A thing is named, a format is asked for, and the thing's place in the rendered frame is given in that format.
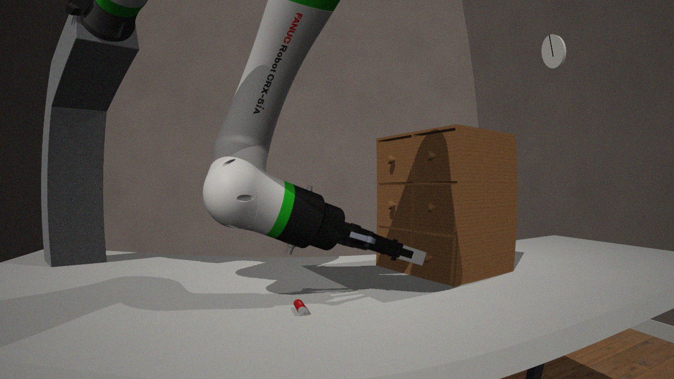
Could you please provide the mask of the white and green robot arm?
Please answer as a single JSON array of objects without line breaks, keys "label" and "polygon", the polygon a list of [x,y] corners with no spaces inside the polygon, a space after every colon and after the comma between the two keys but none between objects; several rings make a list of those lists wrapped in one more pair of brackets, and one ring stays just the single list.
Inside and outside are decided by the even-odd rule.
[{"label": "white and green robot arm", "polygon": [[[217,133],[204,182],[205,208],[218,223],[306,248],[322,229],[323,197],[266,173],[274,130],[306,54],[340,0],[268,0],[250,58]],[[132,36],[148,0],[70,0],[92,35]]]}]

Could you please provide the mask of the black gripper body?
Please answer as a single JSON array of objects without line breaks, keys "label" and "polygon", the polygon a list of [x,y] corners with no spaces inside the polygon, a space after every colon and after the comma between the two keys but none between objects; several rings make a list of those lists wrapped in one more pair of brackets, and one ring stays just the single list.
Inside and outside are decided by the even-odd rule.
[{"label": "black gripper body", "polygon": [[322,229],[310,246],[327,251],[334,248],[339,240],[355,243],[358,245],[364,245],[364,241],[349,237],[351,235],[351,231],[367,236],[367,234],[363,231],[346,226],[345,214],[341,208],[325,203],[325,214]]}]

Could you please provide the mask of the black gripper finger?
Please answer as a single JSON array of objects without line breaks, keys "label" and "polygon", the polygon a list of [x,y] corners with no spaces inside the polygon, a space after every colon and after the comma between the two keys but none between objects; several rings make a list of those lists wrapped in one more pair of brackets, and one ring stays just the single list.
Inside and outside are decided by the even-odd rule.
[{"label": "black gripper finger", "polygon": [[398,258],[402,261],[423,265],[426,252],[408,247],[406,245],[403,245],[402,243],[398,243],[390,239],[386,239],[385,237],[373,233],[373,231],[364,230],[360,225],[351,223],[351,227],[356,228],[356,230],[363,231],[364,233],[367,234],[367,236],[365,236],[351,231],[351,235],[349,236],[354,239],[364,241],[364,245],[360,246],[355,243],[347,241],[344,242],[344,245],[352,248],[354,247],[360,248],[362,250],[371,249],[374,251],[377,250],[378,252],[381,253],[386,253],[389,256],[392,256],[391,261],[396,261]]},{"label": "black gripper finger", "polygon": [[[347,222],[345,222],[345,223],[346,223],[346,226],[351,226],[350,223],[347,223]],[[398,242],[398,240],[395,240],[395,239],[394,239],[393,241]],[[340,245],[344,245],[344,242],[345,242],[345,241],[343,241],[343,240],[339,240],[338,243],[339,243]],[[385,254],[385,253],[381,253],[381,252],[378,252],[378,253],[380,253],[380,254],[382,254],[382,255]]]}]

